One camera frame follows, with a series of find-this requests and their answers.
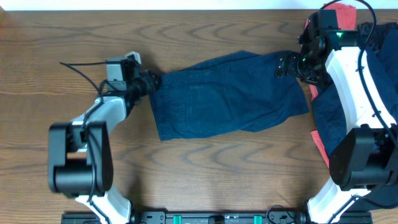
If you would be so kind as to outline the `navy blue shorts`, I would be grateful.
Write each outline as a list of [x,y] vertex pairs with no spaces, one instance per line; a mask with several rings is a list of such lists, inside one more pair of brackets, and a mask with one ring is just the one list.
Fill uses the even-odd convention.
[[308,113],[298,81],[274,75],[278,61],[240,51],[162,75],[150,95],[160,140],[258,132]]

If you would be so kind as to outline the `red cloth garment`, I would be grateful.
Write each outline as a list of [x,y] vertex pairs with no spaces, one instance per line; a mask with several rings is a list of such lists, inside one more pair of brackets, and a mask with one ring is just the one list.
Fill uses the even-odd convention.
[[[356,8],[351,5],[346,5],[342,3],[333,3],[327,6],[325,9],[335,10],[338,27],[343,30],[353,30],[356,24]],[[329,158],[327,156],[325,147],[320,138],[319,132],[317,130],[312,131],[311,133],[312,139],[318,148],[320,155],[322,156],[325,164],[329,167]]]

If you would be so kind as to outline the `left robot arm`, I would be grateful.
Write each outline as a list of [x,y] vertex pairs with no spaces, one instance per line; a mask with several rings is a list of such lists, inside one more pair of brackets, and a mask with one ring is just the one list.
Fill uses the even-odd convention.
[[50,190],[87,206],[100,223],[139,223],[131,201],[113,184],[109,134],[159,85],[160,77],[149,70],[103,80],[92,107],[68,123],[52,124],[47,172]]

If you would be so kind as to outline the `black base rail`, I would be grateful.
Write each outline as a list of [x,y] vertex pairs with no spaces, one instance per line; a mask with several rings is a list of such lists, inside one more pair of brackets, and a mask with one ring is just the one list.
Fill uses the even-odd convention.
[[[64,213],[62,224],[101,223],[94,213]],[[309,224],[309,216],[304,211],[285,211],[283,208],[271,208],[264,213],[170,213],[161,211],[143,212],[129,223],[140,224]],[[345,212],[337,222],[339,224],[372,224],[370,212]]]

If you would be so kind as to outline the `navy garment pile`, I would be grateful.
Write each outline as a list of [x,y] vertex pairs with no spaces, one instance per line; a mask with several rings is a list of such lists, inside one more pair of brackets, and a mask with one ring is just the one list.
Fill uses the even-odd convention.
[[[367,60],[381,100],[397,119],[397,30],[390,30],[382,41],[378,54],[366,50]],[[312,109],[319,138],[326,154],[330,155],[346,136],[345,115],[336,87],[330,85],[325,90],[319,89],[318,96],[312,101]]]

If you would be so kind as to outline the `black patterned garment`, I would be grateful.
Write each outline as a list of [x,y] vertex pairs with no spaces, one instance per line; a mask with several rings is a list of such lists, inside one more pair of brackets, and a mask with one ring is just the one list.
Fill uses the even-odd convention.
[[[357,26],[359,33],[363,37],[364,40],[367,40],[369,34],[371,33],[371,29],[373,27],[373,23],[365,22]],[[375,54],[378,54],[381,50],[384,40],[386,39],[388,33],[391,30],[397,30],[396,22],[389,22],[386,24],[377,25],[374,32],[371,34],[368,45],[372,49]]]

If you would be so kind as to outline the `black garment bottom right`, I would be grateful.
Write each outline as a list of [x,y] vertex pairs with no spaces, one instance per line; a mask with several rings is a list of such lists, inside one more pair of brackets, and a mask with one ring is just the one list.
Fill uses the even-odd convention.
[[[388,208],[396,208],[397,207],[397,185],[390,185],[380,188],[378,190],[373,190],[371,193],[367,194],[365,197],[370,201],[378,204],[383,205]],[[371,210],[378,210],[381,209],[378,206],[371,205],[363,198],[359,199],[355,202],[350,208],[349,211],[354,212],[367,212]]]

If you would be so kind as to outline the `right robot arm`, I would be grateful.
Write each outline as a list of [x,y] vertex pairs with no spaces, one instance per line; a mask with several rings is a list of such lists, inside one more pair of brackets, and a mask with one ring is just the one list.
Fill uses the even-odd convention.
[[299,53],[282,53],[276,76],[316,84],[330,77],[346,134],[329,158],[330,178],[307,201],[307,223],[338,223],[360,198],[397,185],[397,121],[379,93],[375,55],[354,30],[305,31]]

